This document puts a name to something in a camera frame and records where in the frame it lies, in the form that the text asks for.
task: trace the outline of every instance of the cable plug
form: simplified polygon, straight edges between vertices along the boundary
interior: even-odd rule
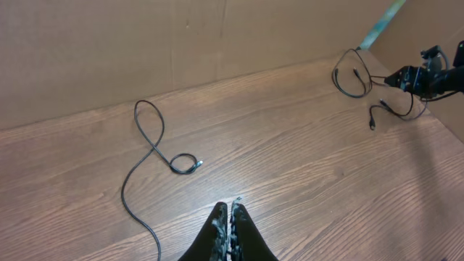
[[[382,106],[384,106],[388,111],[393,112],[393,109],[383,99],[380,99],[380,104],[382,104]]]
[[[361,79],[360,72],[356,69],[356,67],[353,68],[353,72],[355,73],[356,77],[358,77],[359,79]]]
[[[372,116],[370,116],[369,127],[370,127],[371,131],[376,130],[376,121],[374,120],[374,117],[372,117]]]

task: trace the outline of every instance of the wooden table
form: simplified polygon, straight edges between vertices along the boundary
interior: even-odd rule
[[[280,260],[463,258],[464,145],[429,112],[406,123],[375,110],[371,131],[370,104],[404,110],[409,96],[382,86],[344,96],[330,76],[338,58],[149,99],[166,119],[161,151],[204,161],[184,176],[152,155],[129,180],[128,204],[157,232],[163,260],[238,196]],[[340,81],[359,92],[353,65]],[[156,140],[156,114],[143,107],[140,121]],[[154,260],[153,238],[120,201],[148,150],[133,102],[1,131],[0,260]]]

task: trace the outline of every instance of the brown cardboard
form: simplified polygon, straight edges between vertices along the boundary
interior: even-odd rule
[[[356,47],[391,1],[0,1],[0,129]]]

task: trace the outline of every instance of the black cable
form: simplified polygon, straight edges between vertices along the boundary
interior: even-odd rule
[[[159,115],[159,119],[161,120],[161,124],[162,124],[162,129],[161,129],[161,134],[159,135],[159,138],[157,140],[157,142],[153,143],[149,138],[148,136],[145,134],[144,130],[142,129],[142,127],[140,126],[140,123],[138,123],[138,114],[137,114],[137,107],[140,103],[147,103],[147,104],[150,104],[158,113]],[[146,139],[146,141],[148,141],[148,143],[152,146],[152,148],[150,149],[150,151],[144,156],[142,157],[138,162],[137,164],[135,164],[132,169],[129,171],[129,173],[127,174],[127,176],[125,177],[124,179],[124,182],[123,182],[123,187],[121,188],[121,201],[123,202],[123,205],[124,205],[124,208],[125,210],[129,213],[129,215],[134,219],[136,220],[137,222],[139,222],[140,224],[142,224],[142,226],[144,226],[149,232],[150,234],[153,236],[155,242],[157,243],[157,248],[158,248],[158,258],[157,260],[160,261],[161,260],[161,244],[160,244],[160,240],[158,239],[156,233],[153,231],[152,228],[150,228],[149,225],[147,225],[144,221],[142,221],[140,218],[138,218],[137,216],[135,216],[132,211],[129,209],[129,206],[127,205],[127,203],[125,202],[125,197],[124,197],[124,189],[125,189],[125,186],[127,185],[127,182],[130,178],[130,176],[132,175],[132,173],[134,172],[134,170],[136,170],[136,168],[144,161],[146,160],[146,158],[148,156],[150,156],[150,154],[152,152],[157,152],[158,155],[166,162],[167,165],[169,165],[170,169],[174,172],[174,173],[177,173],[177,174],[182,174],[182,175],[188,175],[188,174],[192,174],[199,166],[201,166],[203,164],[202,161],[197,161],[196,160],[196,157],[192,154],[189,154],[189,153],[181,153],[181,154],[178,154],[178,155],[175,155],[174,158],[172,158],[170,161],[168,161],[166,159],[166,157],[161,153],[161,151],[158,149],[158,144],[160,144],[160,141],[162,139],[162,136],[163,134],[165,133],[165,119],[163,118],[160,110],[154,105],[152,104],[150,101],[145,101],[145,100],[140,100],[138,102],[136,102],[136,105],[133,109],[133,117],[134,117],[134,120],[136,121],[136,124],[137,124],[137,128],[138,130],[140,131],[140,133],[142,134],[142,136]],[[193,161],[194,161],[194,164],[188,169],[188,170],[179,170],[178,168],[174,167],[173,166],[173,162],[174,160],[178,159],[179,157],[189,157],[191,158]]]
[[[339,69],[338,69],[338,66],[340,64],[340,62],[343,60],[343,58],[350,52],[350,51],[353,51],[354,53],[356,53],[356,55],[360,58],[361,62],[362,62],[362,65],[365,69],[365,71],[368,73],[368,76],[369,76],[369,84],[368,86],[366,86],[366,84],[364,83],[364,81],[361,79],[360,77],[360,74],[359,72],[357,71],[356,68],[353,69],[353,72],[355,73],[356,75],[356,78],[358,78],[358,80],[361,82],[362,84],[362,87],[364,88],[364,92],[360,95],[356,95],[356,94],[349,94],[347,93],[339,84]],[[356,99],[359,99],[359,98],[363,98],[365,97],[366,95],[368,95],[370,93],[370,91],[372,91],[372,85],[373,85],[373,82],[372,82],[372,79],[371,79],[371,76],[370,76],[370,73],[369,73],[369,70],[368,70],[368,67],[367,65],[364,63],[364,60],[363,58],[361,58],[360,54],[357,53],[357,50],[355,49],[348,49],[340,58],[340,60],[336,63],[335,67],[333,68],[332,70],[332,82],[333,84],[335,85],[335,87],[338,88],[338,90],[340,92],[342,92],[344,95],[346,96],[349,96],[349,97],[352,97],[352,98],[356,98]]]
[[[409,110],[404,114],[395,112],[383,99],[380,100],[380,103],[381,105],[371,105],[369,108],[369,115],[370,115],[369,126],[370,126],[370,129],[373,131],[376,129],[376,121],[374,120],[374,116],[372,115],[373,108],[385,109],[387,112],[392,113],[393,115],[397,116],[399,119],[403,121],[411,121],[411,120],[416,120],[417,118],[422,116],[422,114],[426,111],[427,105],[428,105],[428,101],[426,101],[426,105],[424,106],[423,110],[418,115],[416,115],[415,117],[411,117],[411,118],[404,118],[405,116],[408,116],[413,110],[413,105],[414,105],[413,94],[411,94],[411,106]]]
[[[361,58],[360,54],[357,52],[358,49],[348,49],[340,58],[340,60],[336,63],[335,67],[333,68],[332,70],[332,81],[333,81],[333,84],[335,85],[335,87],[338,88],[338,90],[340,92],[342,92],[343,94],[345,94],[346,96],[349,96],[349,97],[352,97],[352,98],[356,98],[356,99],[359,99],[359,98],[363,98],[365,96],[367,96],[370,91],[372,91],[372,87],[374,84],[376,85],[379,85],[379,86],[385,86],[385,84],[382,84],[382,83],[379,83],[379,82],[376,82],[374,81],[372,78],[381,78],[381,79],[385,79],[386,77],[385,76],[377,76],[377,75],[371,75],[370,72],[369,72],[369,69],[367,67],[367,65],[365,64],[363,58]],[[363,82],[363,80],[361,79],[360,77],[360,74],[359,72],[357,71],[356,68],[353,69],[353,72],[355,73],[356,75],[356,78],[359,79],[359,81],[362,83],[362,87],[364,88],[364,92],[360,95],[354,95],[354,94],[349,94],[347,93],[339,84],[339,79],[338,79],[338,74],[339,74],[339,69],[338,69],[338,66],[340,64],[340,62],[343,60],[343,58],[350,52],[350,51],[353,51],[354,53],[356,53],[356,55],[360,58],[361,62],[362,62],[362,65],[366,71],[366,73],[368,74],[369,76],[369,83],[368,83],[368,86],[366,86],[366,84]],[[427,108],[427,104],[426,106],[424,107],[423,111],[420,112],[417,116],[413,117],[413,118],[404,118],[405,116],[408,116],[412,110],[413,110],[413,105],[414,105],[414,97],[413,95],[411,94],[411,106],[409,108],[409,110],[404,113],[404,114],[401,114],[401,113],[398,113],[396,111],[394,111],[384,100],[380,100],[380,105],[372,105],[370,106],[369,108],[369,115],[370,115],[370,121],[369,121],[369,126],[370,126],[370,129],[371,130],[375,130],[376,129],[376,122],[374,120],[374,117],[373,117],[373,114],[372,114],[372,109],[373,108],[382,108],[382,109],[385,109],[387,112],[390,112],[392,113],[393,115],[395,115],[396,117],[400,118],[401,120],[404,120],[404,121],[409,121],[409,120],[415,120],[417,118],[419,118],[425,111],[426,111],[426,108]]]
[[[441,99],[444,99],[444,98],[447,98],[447,97],[450,97],[451,95],[455,95],[457,94],[459,91],[453,91],[453,92],[450,92],[448,94],[445,94],[445,95],[442,95],[440,97],[437,97],[437,98],[433,98],[433,99],[420,99],[421,102],[436,102],[436,101],[439,101]]]

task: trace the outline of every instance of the cable connector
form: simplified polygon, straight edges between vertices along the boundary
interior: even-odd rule
[[[356,69],[356,67],[353,68],[353,72],[355,73],[356,77],[358,77],[359,79],[361,79],[360,72]]]
[[[371,131],[376,130],[376,121],[374,120],[374,117],[372,117],[372,116],[370,116],[369,127],[370,127]]]
[[[384,105],[388,109],[391,109],[390,106],[383,99],[380,99],[380,104]]]

